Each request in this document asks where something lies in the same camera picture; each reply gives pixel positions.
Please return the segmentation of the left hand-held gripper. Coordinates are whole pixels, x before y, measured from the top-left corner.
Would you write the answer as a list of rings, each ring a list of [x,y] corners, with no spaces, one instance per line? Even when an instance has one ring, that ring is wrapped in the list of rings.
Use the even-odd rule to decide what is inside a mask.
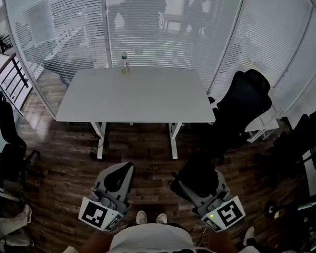
[[[84,197],[78,219],[100,231],[113,231],[126,215],[134,165],[119,163],[100,172],[88,197]]]

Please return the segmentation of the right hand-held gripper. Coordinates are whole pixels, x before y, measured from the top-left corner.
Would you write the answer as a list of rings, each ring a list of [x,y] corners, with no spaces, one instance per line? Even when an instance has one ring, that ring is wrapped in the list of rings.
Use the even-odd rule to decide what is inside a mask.
[[[223,174],[216,170],[218,187],[216,195],[200,205],[200,197],[180,180],[173,181],[173,191],[181,198],[192,202],[201,220],[213,231],[221,232],[245,217],[238,196],[232,196]]]

